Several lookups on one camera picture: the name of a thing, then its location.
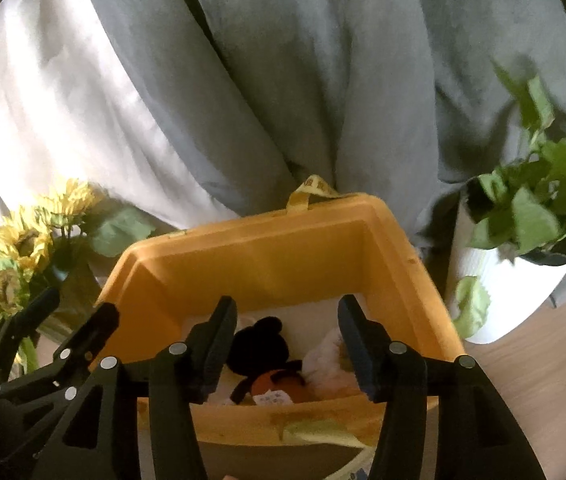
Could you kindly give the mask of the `orange plastic crate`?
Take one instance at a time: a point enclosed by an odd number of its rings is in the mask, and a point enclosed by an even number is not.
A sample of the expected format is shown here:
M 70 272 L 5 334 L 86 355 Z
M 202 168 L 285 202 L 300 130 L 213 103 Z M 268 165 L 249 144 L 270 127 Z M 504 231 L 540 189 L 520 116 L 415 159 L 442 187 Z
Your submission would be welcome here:
M 104 351 L 123 362 L 153 358 L 229 296 L 241 323 L 279 318 L 300 359 L 336 327 L 347 294 L 422 356 L 460 356 L 443 300 L 383 200 L 333 194 L 315 177 L 285 209 L 130 246 L 100 292 L 120 314 Z

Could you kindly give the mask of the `grey curtain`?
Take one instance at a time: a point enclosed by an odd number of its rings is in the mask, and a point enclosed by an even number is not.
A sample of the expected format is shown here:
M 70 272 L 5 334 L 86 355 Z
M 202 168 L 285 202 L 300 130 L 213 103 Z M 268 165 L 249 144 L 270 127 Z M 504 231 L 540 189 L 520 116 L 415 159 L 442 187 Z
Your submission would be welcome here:
M 458 189 L 518 156 L 494 67 L 566 138 L 566 0 L 91 0 L 134 87 L 232 218 L 313 174 L 382 198 L 438 272 Z

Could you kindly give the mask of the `sunflower bouquet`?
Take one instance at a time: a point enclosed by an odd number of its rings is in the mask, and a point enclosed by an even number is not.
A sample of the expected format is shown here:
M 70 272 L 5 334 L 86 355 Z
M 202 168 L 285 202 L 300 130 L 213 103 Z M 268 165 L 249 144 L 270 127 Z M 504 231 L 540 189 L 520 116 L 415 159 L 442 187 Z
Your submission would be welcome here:
M 0 220 L 0 322 L 74 281 L 91 258 L 117 258 L 157 229 L 146 212 L 78 179 L 10 211 Z

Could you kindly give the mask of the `white plant pot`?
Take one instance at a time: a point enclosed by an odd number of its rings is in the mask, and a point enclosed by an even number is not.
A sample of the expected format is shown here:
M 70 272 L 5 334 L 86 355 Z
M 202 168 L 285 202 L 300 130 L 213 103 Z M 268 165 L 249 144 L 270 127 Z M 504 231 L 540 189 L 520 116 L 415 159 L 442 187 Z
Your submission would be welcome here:
M 501 248 L 470 246 L 474 222 L 466 200 L 458 207 L 445 304 L 460 338 L 491 344 L 524 323 L 566 274 L 566 256 L 508 259 Z

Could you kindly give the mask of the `green pothos plant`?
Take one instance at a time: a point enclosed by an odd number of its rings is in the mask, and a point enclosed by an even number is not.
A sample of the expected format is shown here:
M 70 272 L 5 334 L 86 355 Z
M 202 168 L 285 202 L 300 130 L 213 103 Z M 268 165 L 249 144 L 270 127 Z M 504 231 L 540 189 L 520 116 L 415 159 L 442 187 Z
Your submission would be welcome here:
M 520 110 L 522 155 L 463 186 L 459 204 L 466 200 L 474 222 L 470 246 L 501 248 L 508 259 L 566 256 L 566 139 L 548 136 L 554 107 L 539 76 L 494 70 Z

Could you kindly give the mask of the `white fluffy slipper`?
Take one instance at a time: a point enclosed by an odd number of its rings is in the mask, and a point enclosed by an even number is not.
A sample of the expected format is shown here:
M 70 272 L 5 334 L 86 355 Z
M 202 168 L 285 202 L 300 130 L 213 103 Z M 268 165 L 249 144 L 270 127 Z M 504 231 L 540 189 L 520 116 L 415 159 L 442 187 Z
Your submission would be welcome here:
M 330 330 L 323 341 L 304 356 L 301 374 L 310 392 L 319 400 L 341 399 L 361 393 L 338 328 Z

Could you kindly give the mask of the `Mickey Mouse plush toy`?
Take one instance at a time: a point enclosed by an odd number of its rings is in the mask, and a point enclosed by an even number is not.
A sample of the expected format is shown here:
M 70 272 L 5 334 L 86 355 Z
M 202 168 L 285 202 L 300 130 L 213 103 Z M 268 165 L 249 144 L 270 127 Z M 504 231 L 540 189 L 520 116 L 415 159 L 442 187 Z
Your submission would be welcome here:
M 241 380 L 228 402 L 240 405 L 291 405 L 311 402 L 302 360 L 292 360 L 283 335 L 283 323 L 266 316 L 233 336 L 225 366 Z

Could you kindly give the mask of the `beige curtain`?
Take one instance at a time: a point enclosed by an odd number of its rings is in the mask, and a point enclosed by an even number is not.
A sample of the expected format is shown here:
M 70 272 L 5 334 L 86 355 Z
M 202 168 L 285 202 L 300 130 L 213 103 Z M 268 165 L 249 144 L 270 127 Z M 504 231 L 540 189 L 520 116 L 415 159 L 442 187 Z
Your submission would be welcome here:
M 0 0 L 0 220 L 69 179 L 146 212 L 156 234 L 233 216 L 169 142 L 91 0 Z M 59 291 L 98 294 L 119 257 L 91 258 Z

